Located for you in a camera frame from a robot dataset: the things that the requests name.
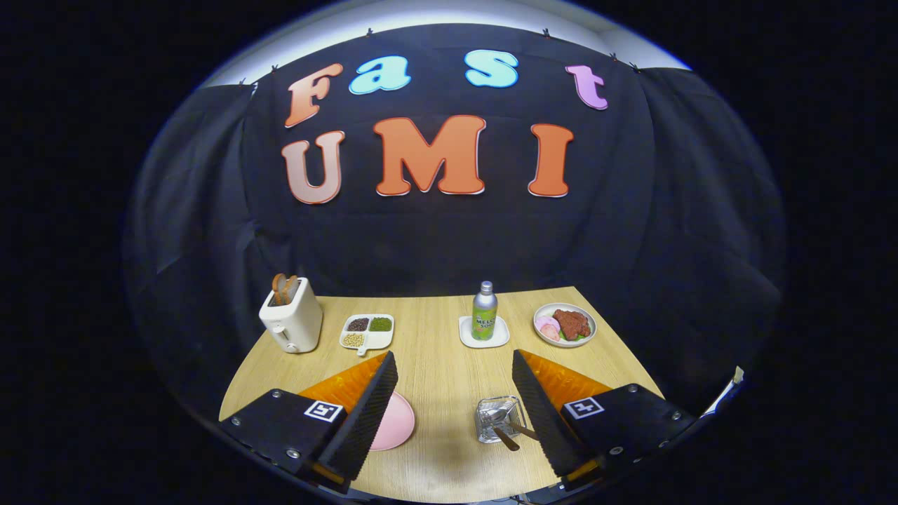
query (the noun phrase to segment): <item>pink letter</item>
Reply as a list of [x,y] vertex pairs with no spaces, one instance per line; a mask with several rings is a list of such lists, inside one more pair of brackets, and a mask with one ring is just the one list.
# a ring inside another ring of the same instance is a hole
[[281,155],[286,159],[286,181],[296,199],[312,205],[326,203],[337,196],[340,183],[339,143],[345,137],[342,131],[329,131],[315,139],[315,145],[321,148],[321,156],[324,158],[324,182],[321,186],[309,184],[305,171],[308,142],[300,140],[281,149]]
[[608,101],[595,92],[595,85],[605,85],[605,81],[598,75],[593,75],[593,69],[586,65],[565,66],[565,70],[574,76],[574,84],[577,86],[577,94],[586,105],[598,111],[608,108]]

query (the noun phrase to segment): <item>black curtain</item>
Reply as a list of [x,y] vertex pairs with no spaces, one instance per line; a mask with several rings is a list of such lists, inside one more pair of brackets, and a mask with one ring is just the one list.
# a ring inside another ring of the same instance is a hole
[[[474,49],[514,54],[518,82],[470,85],[463,57]],[[357,66],[390,55],[409,61],[408,85],[348,91]],[[344,71],[317,101],[319,113],[284,128],[287,87],[332,63]],[[607,110],[580,101],[570,65],[603,78]],[[563,40],[451,24],[349,40],[257,85],[191,95],[155,141],[128,218],[139,331],[163,377],[203,417],[217,418],[259,338],[259,306],[278,271],[333,296],[473,295],[484,279],[500,293],[574,285],[668,399],[693,413],[735,365],[750,366],[770,330],[785,259],[779,194],[752,135],[689,71],[637,72]],[[413,186],[403,197],[377,195],[374,123],[409,117],[431,141],[456,114],[487,122],[478,153],[484,193]],[[534,123],[575,134],[562,199],[526,189]],[[314,139],[333,130],[346,134],[340,194],[305,205],[290,193],[280,150],[309,141],[309,177],[320,182]]]

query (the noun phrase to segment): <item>bottle label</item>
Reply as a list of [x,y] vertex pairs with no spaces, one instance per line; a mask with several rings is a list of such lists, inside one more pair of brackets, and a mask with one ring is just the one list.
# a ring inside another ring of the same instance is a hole
[[480,309],[474,307],[474,316],[471,319],[471,336],[474,340],[488,341],[493,336],[496,326],[496,309]]

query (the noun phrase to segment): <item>letter m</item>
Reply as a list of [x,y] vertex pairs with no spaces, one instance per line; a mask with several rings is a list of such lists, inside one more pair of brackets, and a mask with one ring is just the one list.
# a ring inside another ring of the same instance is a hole
[[443,193],[474,195],[483,192],[478,177],[477,143],[487,122],[477,116],[452,116],[428,144],[409,118],[390,118],[374,124],[383,139],[383,180],[377,193],[394,197],[408,194],[411,184],[402,177],[402,164],[418,189],[430,191],[440,167],[443,179],[436,185]]

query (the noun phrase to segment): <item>plate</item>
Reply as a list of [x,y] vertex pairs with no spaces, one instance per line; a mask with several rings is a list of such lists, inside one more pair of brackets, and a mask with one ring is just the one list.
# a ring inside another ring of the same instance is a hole
[[[360,317],[368,318],[368,326],[364,330],[361,330],[358,332],[349,331],[348,330],[349,324]],[[371,327],[371,322],[374,320],[375,317],[386,317],[387,319],[389,319],[390,320],[390,330],[387,332],[372,332],[371,330],[369,330],[369,328]],[[353,314],[350,317],[347,317],[346,322],[343,323],[343,331],[340,332],[340,334],[339,334],[339,344],[347,349],[357,350],[356,355],[362,357],[368,352],[369,349],[383,349],[386,346],[390,345],[390,342],[392,342],[393,332],[395,332],[395,331],[396,331],[396,321],[389,314]],[[362,345],[360,345],[358,347],[354,347],[351,345],[344,344],[343,338],[346,337],[347,335],[349,335],[350,333],[360,333],[364,338]]]
[[384,451],[398,447],[411,437],[414,430],[415,411],[411,410],[408,400],[393,391],[387,409],[383,412],[381,426],[371,443],[371,450]]
[[[555,311],[558,309],[579,312],[580,314],[585,315],[586,322],[589,323],[589,329],[592,330],[592,332],[589,334],[589,336],[582,340],[579,340],[579,341],[566,341],[563,339],[561,341],[554,341],[554,340],[546,337],[542,333],[540,333],[540,329],[536,327],[536,320],[543,316],[552,317],[552,315],[555,314]],[[540,308],[538,308],[536,310],[535,313],[533,313],[533,329],[536,331],[537,335],[540,335],[541,339],[545,340],[546,342],[548,342],[556,347],[580,347],[581,345],[592,340],[593,337],[595,336],[595,319],[587,311],[583,310],[582,308],[580,308],[578,306],[572,306],[571,304],[561,304],[561,303],[547,304],[547,305],[541,306]]]
[[496,324],[493,326],[493,338],[488,341],[479,341],[471,336],[471,317],[469,315],[458,318],[458,336],[462,339],[462,343],[474,349],[485,349],[487,347],[499,347],[505,345],[510,337],[508,325],[505,319],[496,316]]

